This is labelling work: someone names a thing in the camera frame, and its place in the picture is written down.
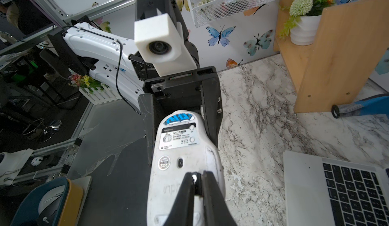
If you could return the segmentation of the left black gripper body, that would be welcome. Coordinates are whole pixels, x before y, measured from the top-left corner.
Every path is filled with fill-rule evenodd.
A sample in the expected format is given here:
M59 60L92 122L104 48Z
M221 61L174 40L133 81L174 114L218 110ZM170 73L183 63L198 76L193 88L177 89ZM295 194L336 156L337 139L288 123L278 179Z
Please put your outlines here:
M152 164L160 122L178 110L200 114L207 136L216 145L223 118L219 76L215 67L148 79L138 98L145 124L148 163Z

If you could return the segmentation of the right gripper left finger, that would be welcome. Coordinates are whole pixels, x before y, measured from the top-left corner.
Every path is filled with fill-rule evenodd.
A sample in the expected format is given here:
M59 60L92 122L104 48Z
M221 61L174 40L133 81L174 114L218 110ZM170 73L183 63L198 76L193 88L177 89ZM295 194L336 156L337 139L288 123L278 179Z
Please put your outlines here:
M192 226L194 210L194 186L192 173L185 174L172 209L164 226Z

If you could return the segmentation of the white picket flower box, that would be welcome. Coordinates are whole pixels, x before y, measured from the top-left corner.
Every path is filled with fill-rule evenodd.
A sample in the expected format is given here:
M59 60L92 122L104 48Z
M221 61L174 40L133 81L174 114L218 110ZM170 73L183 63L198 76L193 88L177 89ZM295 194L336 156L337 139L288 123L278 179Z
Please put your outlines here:
M78 88L79 92L93 105L104 104L122 99L120 95L109 86L89 77L88 75L83 76L77 73L72 73L68 78L71 82L69 86Z

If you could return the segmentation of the silver laptop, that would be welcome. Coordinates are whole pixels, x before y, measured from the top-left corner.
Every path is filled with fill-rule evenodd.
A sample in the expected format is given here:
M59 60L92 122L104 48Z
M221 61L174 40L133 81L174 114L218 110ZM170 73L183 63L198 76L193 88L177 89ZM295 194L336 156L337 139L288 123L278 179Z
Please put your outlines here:
M283 162L287 225L389 224L388 169L292 151Z

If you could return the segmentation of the white wireless mouse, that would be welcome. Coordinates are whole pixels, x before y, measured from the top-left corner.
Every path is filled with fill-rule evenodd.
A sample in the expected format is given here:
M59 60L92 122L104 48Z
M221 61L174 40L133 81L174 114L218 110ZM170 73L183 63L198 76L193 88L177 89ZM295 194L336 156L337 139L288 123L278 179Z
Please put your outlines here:
M179 110L159 124L153 153L146 221L149 226L165 223L188 172L213 172L225 195L223 166L216 145L205 130L201 115Z

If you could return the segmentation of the wooden corner shelf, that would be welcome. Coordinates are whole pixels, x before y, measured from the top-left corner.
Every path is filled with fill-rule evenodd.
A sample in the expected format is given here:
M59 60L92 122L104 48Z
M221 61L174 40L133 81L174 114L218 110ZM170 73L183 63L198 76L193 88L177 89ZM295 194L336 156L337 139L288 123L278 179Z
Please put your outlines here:
M389 0L325 8L312 45L275 37L297 93L296 113L352 103L389 46Z

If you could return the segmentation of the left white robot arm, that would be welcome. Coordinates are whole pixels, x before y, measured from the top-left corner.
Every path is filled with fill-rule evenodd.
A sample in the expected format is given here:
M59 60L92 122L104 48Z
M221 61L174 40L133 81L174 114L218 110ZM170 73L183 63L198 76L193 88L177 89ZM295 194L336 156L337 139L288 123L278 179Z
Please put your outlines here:
M222 120L219 78L214 67L199 67L183 20L167 13L137 20L134 39L88 22L59 29L49 38L71 70L115 88L142 113L150 152L159 124L176 111L201 114L208 138L217 144Z

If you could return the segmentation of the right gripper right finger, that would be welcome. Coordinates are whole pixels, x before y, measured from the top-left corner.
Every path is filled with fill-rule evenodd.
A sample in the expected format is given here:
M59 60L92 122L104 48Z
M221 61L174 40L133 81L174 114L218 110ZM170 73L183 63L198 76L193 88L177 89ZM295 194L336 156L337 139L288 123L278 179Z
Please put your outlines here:
M226 205L219 185L211 171L202 176L204 218L206 226L237 226Z

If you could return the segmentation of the white pot green plant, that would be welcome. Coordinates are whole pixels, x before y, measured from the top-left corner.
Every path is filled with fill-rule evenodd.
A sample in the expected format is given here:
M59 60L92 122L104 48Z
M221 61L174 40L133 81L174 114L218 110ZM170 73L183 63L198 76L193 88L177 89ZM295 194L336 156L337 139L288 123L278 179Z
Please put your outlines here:
M293 0L290 6L281 7L288 11L289 17L278 37L290 37L298 46L313 44L324 8L334 4L334 0Z

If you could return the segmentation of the yellow blue bowl outside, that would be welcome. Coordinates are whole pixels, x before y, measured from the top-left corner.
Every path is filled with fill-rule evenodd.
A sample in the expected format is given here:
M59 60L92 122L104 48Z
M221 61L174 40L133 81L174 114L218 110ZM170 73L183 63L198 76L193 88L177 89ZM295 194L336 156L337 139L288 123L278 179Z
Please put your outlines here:
M32 190L19 205L12 226L75 226L82 210L84 189L57 178Z

